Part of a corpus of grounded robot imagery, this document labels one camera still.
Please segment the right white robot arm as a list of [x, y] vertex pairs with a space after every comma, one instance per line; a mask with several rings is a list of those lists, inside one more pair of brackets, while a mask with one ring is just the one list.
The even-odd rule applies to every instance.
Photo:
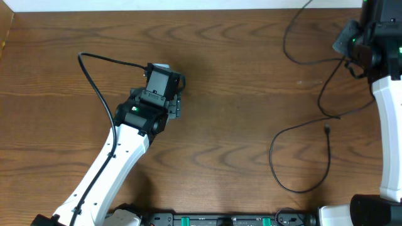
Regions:
[[333, 49], [368, 79], [381, 123], [383, 173], [379, 194], [321, 207], [317, 223], [401, 225], [401, 0], [363, 1], [360, 21], [346, 24]]

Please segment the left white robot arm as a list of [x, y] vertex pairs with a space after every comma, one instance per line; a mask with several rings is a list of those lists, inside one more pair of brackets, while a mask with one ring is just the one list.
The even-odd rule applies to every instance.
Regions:
[[106, 142], [82, 181], [51, 217], [37, 215], [33, 225], [133, 225], [141, 217], [117, 209], [107, 215], [127, 175], [167, 122], [180, 116], [185, 77], [168, 65], [152, 64], [146, 86], [132, 89], [116, 110]]

